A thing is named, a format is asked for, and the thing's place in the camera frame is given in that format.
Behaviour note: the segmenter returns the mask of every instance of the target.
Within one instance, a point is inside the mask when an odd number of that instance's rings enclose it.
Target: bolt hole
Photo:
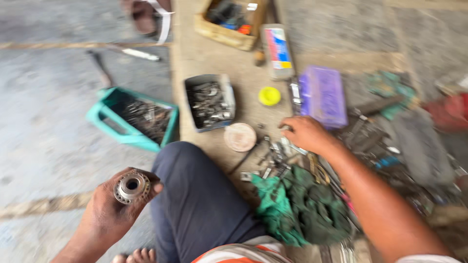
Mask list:
[[[130,190],[135,190],[139,185],[139,181],[137,179],[130,179],[127,182],[127,188]]]

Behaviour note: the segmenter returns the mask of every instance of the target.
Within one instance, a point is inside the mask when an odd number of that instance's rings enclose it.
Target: yellow lid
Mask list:
[[[281,100],[281,93],[273,87],[264,87],[258,93],[258,100],[267,106],[273,106]]]

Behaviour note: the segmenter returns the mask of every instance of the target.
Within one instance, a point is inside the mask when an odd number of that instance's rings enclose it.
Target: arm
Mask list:
[[[122,175],[135,168],[127,168],[99,185],[86,206],[75,233],[67,245],[51,263],[91,263],[96,262],[132,227],[145,205],[162,191],[162,184],[152,173],[145,173],[152,184],[148,200],[140,200],[124,205],[114,197],[114,186]]]
[[[296,146],[323,156],[339,174],[364,232],[387,262],[410,255],[452,256],[406,201],[310,117],[292,117],[280,128]]]

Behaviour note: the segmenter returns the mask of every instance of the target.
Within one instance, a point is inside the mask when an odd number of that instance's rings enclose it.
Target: purple plastic box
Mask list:
[[[340,72],[323,66],[308,66],[299,77],[303,99],[301,115],[310,115],[327,129],[348,125]]]

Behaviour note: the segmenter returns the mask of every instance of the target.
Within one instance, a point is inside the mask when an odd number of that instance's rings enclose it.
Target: green cloth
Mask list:
[[[401,103],[388,106],[380,111],[388,120],[392,120],[398,112],[406,110],[416,99],[414,89],[401,84],[400,80],[400,76],[387,71],[378,71],[370,74],[367,78],[367,90],[372,93],[383,97],[392,97],[397,94],[405,95],[406,99]]]
[[[252,177],[261,199],[256,214],[276,239],[297,247],[332,244],[350,235],[346,205],[305,169],[293,165],[281,181]]]

